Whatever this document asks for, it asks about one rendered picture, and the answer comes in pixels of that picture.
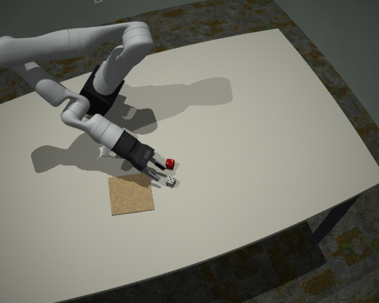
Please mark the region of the white die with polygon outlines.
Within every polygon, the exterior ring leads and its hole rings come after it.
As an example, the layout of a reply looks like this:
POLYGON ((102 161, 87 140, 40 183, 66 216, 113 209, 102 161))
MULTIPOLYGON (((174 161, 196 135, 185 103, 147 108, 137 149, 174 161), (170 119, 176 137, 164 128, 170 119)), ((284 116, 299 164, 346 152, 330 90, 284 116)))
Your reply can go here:
POLYGON ((173 187, 175 183, 176 183, 176 178, 169 175, 166 180, 166 185, 173 187))

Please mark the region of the red die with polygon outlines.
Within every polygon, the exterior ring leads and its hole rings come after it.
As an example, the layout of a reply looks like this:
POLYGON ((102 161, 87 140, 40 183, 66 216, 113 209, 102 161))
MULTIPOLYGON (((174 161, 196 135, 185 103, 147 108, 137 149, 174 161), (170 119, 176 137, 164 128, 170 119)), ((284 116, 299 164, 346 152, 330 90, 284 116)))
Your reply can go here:
POLYGON ((174 164, 175 164, 174 160, 168 158, 166 163, 165 163, 165 166, 167 169, 173 169, 174 164))

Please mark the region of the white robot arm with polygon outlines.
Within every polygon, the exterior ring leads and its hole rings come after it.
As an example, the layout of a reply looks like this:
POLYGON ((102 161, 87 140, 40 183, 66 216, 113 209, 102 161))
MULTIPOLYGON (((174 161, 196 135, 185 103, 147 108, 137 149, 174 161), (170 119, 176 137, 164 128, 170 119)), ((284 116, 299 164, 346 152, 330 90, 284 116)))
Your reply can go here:
POLYGON ((123 45, 111 52, 93 80, 93 87, 98 93, 110 95, 153 49, 152 36, 144 22, 72 28, 22 39, 3 36, 0 38, 0 68, 10 68, 18 73, 53 107, 70 99, 61 113, 61 120, 99 140, 111 122, 100 114, 82 122, 90 108, 89 100, 64 87, 34 61, 82 57, 104 42, 116 39, 121 39, 123 45))

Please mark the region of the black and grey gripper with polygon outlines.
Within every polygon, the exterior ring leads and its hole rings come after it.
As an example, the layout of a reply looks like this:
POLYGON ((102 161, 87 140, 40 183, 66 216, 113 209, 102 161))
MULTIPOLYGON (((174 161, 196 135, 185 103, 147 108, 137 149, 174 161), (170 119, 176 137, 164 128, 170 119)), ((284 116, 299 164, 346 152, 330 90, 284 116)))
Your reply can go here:
POLYGON ((159 181, 160 177, 146 170, 148 161, 151 161, 161 170, 165 170, 166 166, 153 158, 154 149, 148 145, 139 142, 134 136, 120 128, 114 123, 110 123, 99 141, 105 146, 102 155, 107 158, 111 151, 129 161, 133 167, 141 173, 148 175, 155 181, 159 181))

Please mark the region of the tan mat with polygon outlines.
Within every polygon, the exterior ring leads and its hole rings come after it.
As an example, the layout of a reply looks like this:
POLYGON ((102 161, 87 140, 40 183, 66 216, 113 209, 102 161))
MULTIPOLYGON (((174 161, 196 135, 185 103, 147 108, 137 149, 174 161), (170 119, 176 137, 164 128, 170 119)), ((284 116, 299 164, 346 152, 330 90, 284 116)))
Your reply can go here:
POLYGON ((110 177, 108 183, 112 216, 154 210, 148 175, 110 177))

